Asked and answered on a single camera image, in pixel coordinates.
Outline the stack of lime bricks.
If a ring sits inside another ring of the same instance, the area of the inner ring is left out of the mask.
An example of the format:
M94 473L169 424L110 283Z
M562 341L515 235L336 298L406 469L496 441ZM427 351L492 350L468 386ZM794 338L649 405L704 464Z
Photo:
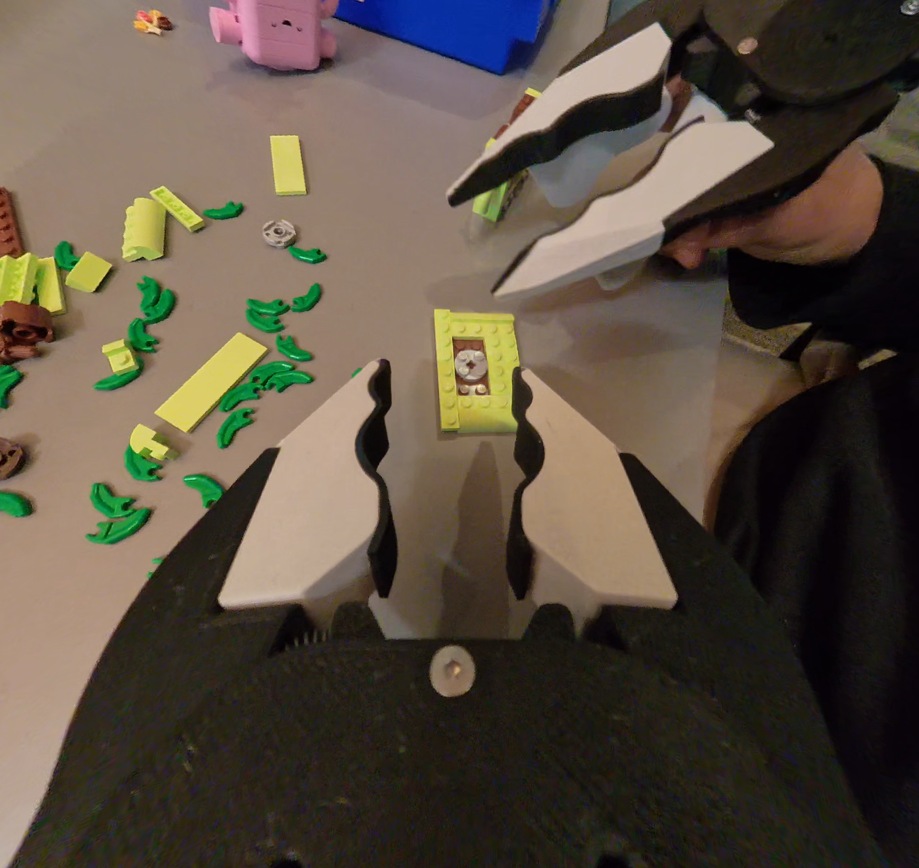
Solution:
M63 280L55 258L31 253L1 258L1 304L37 304L52 316L66 313Z

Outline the long lime flat tile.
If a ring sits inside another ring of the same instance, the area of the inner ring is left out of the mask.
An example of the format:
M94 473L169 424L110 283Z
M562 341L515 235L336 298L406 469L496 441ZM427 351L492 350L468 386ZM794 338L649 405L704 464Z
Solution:
M308 194L301 139L297 135L271 135L269 143L275 194Z
M267 352L267 346L243 333L235 334L155 409L155 416L190 433Z

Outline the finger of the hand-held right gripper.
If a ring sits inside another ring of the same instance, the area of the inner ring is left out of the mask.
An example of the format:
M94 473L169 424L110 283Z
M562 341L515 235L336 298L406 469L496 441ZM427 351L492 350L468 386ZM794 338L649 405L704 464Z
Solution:
M527 247L493 287L506 299L542 294L655 254L666 219L754 162L773 142L746 121L697 120L671 136L649 170Z
M555 208L585 200L607 164L657 132L670 37L658 23L552 81L450 187L458 206L529 171Z

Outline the pink toy figure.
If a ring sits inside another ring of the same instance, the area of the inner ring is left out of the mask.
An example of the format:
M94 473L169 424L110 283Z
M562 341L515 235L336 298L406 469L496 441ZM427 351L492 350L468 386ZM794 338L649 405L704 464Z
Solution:
M215 41L237 46L252 62L273 70L313 71L336 55L325 21L339 0L222 0L211 7Z

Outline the person's right forearm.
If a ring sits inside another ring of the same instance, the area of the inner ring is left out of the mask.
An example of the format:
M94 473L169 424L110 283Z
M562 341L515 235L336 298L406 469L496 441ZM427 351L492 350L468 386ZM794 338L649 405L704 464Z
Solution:
M730 249L729 297L758 329L809 323L864 349L917 352L918 173L868 156L883 198L876 229L855 256L803 267Z

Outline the large brown studded plate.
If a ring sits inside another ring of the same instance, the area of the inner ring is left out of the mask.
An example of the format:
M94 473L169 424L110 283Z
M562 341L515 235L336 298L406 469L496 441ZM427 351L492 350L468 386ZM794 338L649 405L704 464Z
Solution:
M17 212L11 192L5 188L0 189L0 246L1 257L21 257L24 245L17 221Z

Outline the scatter of green leaf pieces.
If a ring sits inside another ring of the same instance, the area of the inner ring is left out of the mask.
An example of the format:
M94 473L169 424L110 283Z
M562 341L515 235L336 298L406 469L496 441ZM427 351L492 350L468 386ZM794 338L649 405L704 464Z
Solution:
M208 220L226 221L237 218L243 211L242 203L229 201L222 207L206 209L201 216L205 223ZM308 265L321 264L327 259L327 254L320 248L302 249L295 243L288 248L280 249L288 251L298 262ZM64 288L68 270L80 257L76 256L74 247L66 240L57 245L52 257L55 258L61 270ZM160 345L159 339L152 334L151 329L170 318L177 306L176 292L163 286L149 275L143 275L136 286L140 295L140 314L132 318L126 333L116 340L125 338L130 342L140 366L134 372L116 376L111 373L109 362L103 355L108 364L109 373L94 382L93 388L98 392L118 391L141 378L145 370L145 358L155 355ZM282 298L268 301L247 299L245 317L248 326L264 336L273 338L274 347L280 359L267 360L269 348L265 343L257 340L267 346L267 354L247 372L233 389L224 395L214 408L225 415L216 436L220 449L226 449L232 445L238 432L254 422L255 410L248 406L248 403L258 401L262 393L280 394L292 386L314 382L314 376L300 367L301 364L312 361L314 356L308 350L299 347L293 335L284 334L283 319L287 314L296 315L312 311L322 296L323 288L316 282L305 294L293 297L290 301ZM40 344L40 352L42 346L52 343ZM18 369L18 364L21 362L23 361L9 366L2 365L2 410L8 408L10 394L22 380L22 372ZM131 479L137 482L157 482L161 480L160 473L166 462L144 459L134 453L128 444L124 451L123 463ZM187 474L183 482L198 493L204 508L212 507L224 494L223 487L204 473ZM124 541L143 529L153 515L151 507L138 505L133 496L117 494L110 485L104 482L95 482L90 485L89 500L101 517L97 523L97 529L86 535L86 540L94 544L112 545ZM33 513L33 505L24 495L2 488L2 513L14 518L28 517Z

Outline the person's black clothing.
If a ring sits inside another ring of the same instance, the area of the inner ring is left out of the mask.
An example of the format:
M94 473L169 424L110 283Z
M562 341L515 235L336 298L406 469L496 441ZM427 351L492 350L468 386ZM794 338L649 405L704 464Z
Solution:
M917 355L759 421L714 531L783 623L869 828L894 866L917 866Z

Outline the brown stump piece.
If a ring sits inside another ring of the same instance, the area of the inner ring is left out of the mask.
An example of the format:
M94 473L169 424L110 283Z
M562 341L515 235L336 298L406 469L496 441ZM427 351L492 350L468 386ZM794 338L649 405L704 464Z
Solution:
M54 341L52 316L37 304L6 301L1 305L1 364L34 359L40 344Z

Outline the lime rounded corner piece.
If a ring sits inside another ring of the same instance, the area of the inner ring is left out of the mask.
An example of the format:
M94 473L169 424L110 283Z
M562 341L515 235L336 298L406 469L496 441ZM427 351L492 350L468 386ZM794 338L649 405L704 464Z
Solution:
M134 453L153 462L175 460L179 455L178 451L170 446L164 435L143 424L138 424L133 428L129 444Z

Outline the brown and lime trunk build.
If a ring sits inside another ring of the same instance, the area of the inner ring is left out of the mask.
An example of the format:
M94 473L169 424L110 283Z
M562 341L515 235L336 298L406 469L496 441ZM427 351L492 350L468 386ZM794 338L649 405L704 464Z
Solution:
M487 141L486 148L491 147L540 95L540 91L534 88L527 88L524 95L515 105L508 121ZM505 181L500 186L479 194L473 201L472 212L492 223L498 223L506 215L516 196L518 196L523 188L523 185L526 184L528 177L529 172L527 169L524 169L516 173L511 179Z

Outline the small lime square tile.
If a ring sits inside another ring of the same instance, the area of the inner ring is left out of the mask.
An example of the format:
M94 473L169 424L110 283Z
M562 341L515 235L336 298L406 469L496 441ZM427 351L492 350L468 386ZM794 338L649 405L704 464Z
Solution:
M86 251L75 261L64 280L65 286L81 293L94 293L107 279L113 264L98 255Z

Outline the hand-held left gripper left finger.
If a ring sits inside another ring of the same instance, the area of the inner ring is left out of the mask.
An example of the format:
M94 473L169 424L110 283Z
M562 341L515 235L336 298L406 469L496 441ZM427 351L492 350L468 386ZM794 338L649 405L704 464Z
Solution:
M388 598L398 546L379 466L392 369L368 363L279 444L219 603L253 609L297 603L312 622L338 606Z

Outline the brown and lime brick assembly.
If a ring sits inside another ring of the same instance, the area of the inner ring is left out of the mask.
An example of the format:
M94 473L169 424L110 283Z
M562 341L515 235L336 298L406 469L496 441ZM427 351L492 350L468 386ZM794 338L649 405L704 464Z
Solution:
M508 313L434 311L443 433L514 433L513 372L519 366L515 318Z

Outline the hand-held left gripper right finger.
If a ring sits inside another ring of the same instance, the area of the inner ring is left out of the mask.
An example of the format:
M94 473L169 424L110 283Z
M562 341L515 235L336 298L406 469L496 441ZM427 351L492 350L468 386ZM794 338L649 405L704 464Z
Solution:
M614 443L528 369L513 374L513 495L506 574L526 609L559 604L575 632L606 607L673 609L678 600Z

